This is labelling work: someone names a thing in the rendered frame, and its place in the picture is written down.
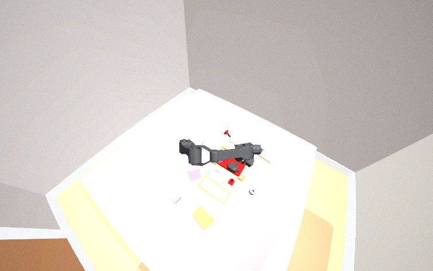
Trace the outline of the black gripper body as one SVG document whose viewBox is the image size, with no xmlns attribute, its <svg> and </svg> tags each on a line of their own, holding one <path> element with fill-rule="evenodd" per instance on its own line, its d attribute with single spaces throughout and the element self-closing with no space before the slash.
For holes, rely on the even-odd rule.
<svg viewBox="0 0 433 271">
<path fill-rule="evenodd" d="M 232 171 L 233 173 L 236 173 L 236 171 L 238 170 L 238 163 L 239 163 L 239 162 L 242 162 L 243 159 L 236 158 L 235 160 L 236 160 L 235 163 L 230 162 L 230 163 L 227 165 L 227 169 L 229 169 L 229 170 Z"/>
</svg>

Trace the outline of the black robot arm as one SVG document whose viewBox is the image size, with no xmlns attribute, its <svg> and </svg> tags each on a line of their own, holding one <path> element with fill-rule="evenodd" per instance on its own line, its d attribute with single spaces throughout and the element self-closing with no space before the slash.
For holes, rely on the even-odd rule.
<svg viewBox="0 0 433 271">
<path fill-rule="evenodd" d="M 210 152 L 210 161 L 202 163 L 202 148 Z M 188 162 L 191 165 L 204 166 L 208 163 L 218 163 L 219 161 L 240 158 L 243 159 L 241 164 L 248 167 L 254 165 L 254 154 L 261 154 L 260 144 L 236 144 L 235 149 L 212 150 L 205 145 L 195 145 L 191 140 L 183 139 L 179 142 L 179 152 L 188 156 Z"/>
</svg>

